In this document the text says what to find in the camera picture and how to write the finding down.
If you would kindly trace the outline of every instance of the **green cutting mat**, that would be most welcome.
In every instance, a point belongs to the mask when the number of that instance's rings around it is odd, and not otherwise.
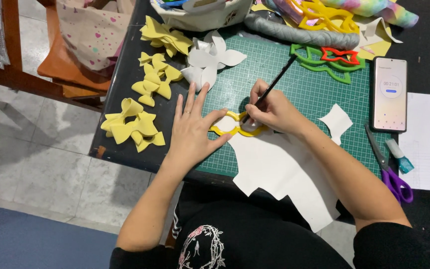
[[[206,97],[203,116],[223,107],[242,113],[257,78],[271,83],[290,57],[290,47],[285,45],[239,36],[231,36],[225,42],[227,49],[235,49],[248,56],[235,67],[219,70],[216,83]],[[306,56],[304,50],[297,52]],[[326,72],[312,72],[295,62],[275,88],[282,90],[303,115],[328,135],[328,128],[318,118],[324,117],[337,103],[353,121],[353,125],[341,136],[341,147],[380,176],[379,165],[364,129],[369,117],[369,64],[365,69],[351,73],[351,84],[344,84],[335,81]],[[208,137],[216,139],[218,136],[209,132]],[[389,134],[377,133],[375,137],[387,156],[384,141],[390,138]],[[235,152],[230,144],[225,143],[196,169],[234,177],[238,174]]]

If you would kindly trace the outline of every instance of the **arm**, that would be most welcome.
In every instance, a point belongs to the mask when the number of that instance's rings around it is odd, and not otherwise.
[[[369,169],[335,144],[318,126],[303,116],[279,90],[272,90],[261,108],[253,104],[268,84],[257,80],[250,93],[247,112],[271,128],[302,141],[325,170],[339,200],[355,218],[356,229],[375,222],[411,227],[391,191]]]
[[[159,244],[170,200],[183,177],[197,163],[221,147],[231,138],[224,134],[209,140],[207,132],[227,109],[214,110],[202,118],[202,107],[208,92],[208,84],[201,89],[194,101],[195,84],[191,83],[185,112],[183,97],[178,95],[173,120],[170,149],[152,184],[127,216],[117,238],[116,246],[127,251],[144,251]]]

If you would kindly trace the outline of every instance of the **purple scissors handle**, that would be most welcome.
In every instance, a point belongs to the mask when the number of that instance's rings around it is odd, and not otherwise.
[[[399,203],[401,201],[410,203],[413,200],[413,193],[411,187],[400,177],[398,177],[391,168],[388,171],[381,169],[381,175],[384,184],[393,193],[394,197]]]

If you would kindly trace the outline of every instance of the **gray tile floor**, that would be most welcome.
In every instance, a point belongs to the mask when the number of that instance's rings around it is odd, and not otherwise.
[[[19,9],[23,69],[37,75],[49,52],[45,9],[36,0]],[[100,114],[2,86],[0,101],[0,207],[118,233],[153,175],[87,156]],[[354,226],[318,234],[352,265]]]

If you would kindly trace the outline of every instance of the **black shirt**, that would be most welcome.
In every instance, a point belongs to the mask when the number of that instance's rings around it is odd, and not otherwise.
[[[354,240],[360,268],[424,268],[424,248],[413,229],[374,223]],[[351,268],[322,238],[277,214],[239,202],[206,205],[182,228],[175,249],[115,248],[110,268]]]

